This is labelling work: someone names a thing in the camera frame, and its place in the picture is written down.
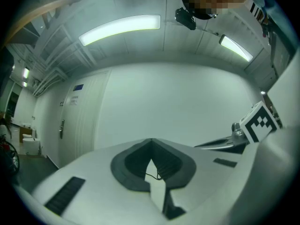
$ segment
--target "white wall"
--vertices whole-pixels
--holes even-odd
[[[95,148],[152,137],[195,146],[229,136],[231,124],[262,100],[238,73],[167,62],[113,67]]]
[[[22,88],[17,105],[13,123],[21,126],[22,123],[32,123],[33,111],[36,106],[37,98],[26,88]]]
[[[61,82],[47,90],[37,99],[34,110],[35,120],[33,125],[37,130],[37,137],[43,147],[42,154],[47,155],[56,165],[58,165],[58,139],[59,125],[62,106],[69,87],[69,82]]]

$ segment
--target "floor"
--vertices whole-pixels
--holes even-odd
[[[19,155],[19,159],[20,170],[13,178],[13,182],[29,193],[32,193],[41,181],[58,170],[48,158]]]
[[[21,143],[19,140],[20,128],[12,125],[10,131],[11,131],[11,144],[15,147],[18,154],[25,155],[25,149],[23,143]]]

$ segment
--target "person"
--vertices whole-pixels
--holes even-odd
[[[220,14],[224,8],[238,8],[244,4],[246,0],[188,0],[189,6],[197,10],[199,13]],[[286,35],[294,49],[299,46],[299,39],[291,22],[286,17],[282,8],[275,0],[253,0],[253,2],[261,9],[263,16],[260,23],[265,22],[267,18],[281,29]]]
[[[5,140],[9,143],[11,143],[11,131],[9,129],[8,123],[4,118],[0,119],[0,136],[4,135]]]

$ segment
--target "door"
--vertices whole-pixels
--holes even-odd
[[[74,81],[60,119],[59,167],[94,150],[94,134],[109,71]]]

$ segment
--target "door handle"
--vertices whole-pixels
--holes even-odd
[[[65,125],[65,121],[61,120],[61,125],[60,125],[60,129],[58,130],[60,133],[60,138],[62,139],[63,135],[64,135],[64,125]]]

